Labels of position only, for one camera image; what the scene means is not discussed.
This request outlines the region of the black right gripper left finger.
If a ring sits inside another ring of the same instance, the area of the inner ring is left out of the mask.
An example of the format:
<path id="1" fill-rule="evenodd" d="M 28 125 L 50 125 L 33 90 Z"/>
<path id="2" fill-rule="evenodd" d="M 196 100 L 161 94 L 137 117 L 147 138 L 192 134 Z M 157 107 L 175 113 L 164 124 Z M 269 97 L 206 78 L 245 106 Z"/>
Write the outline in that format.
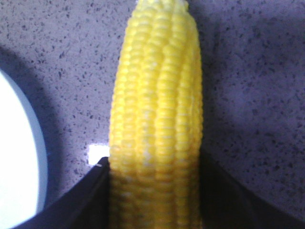
<path id="1" fill-rule="evenodd" d="M 103 157 L 55 203 L 16 229 L 106 229 L 109 222 L 109 161 Z"/>

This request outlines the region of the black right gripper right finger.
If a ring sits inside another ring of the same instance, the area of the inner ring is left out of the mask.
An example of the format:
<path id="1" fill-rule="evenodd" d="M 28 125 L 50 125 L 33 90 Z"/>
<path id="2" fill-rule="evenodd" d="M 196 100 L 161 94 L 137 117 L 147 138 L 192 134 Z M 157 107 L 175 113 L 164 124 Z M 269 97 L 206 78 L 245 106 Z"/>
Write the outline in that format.
<path id="1" fill-rule="evenodd" d="M 203 229 L 303 229 L 304 221 L 246 189 L 204 149 L 200 150 Z"/>

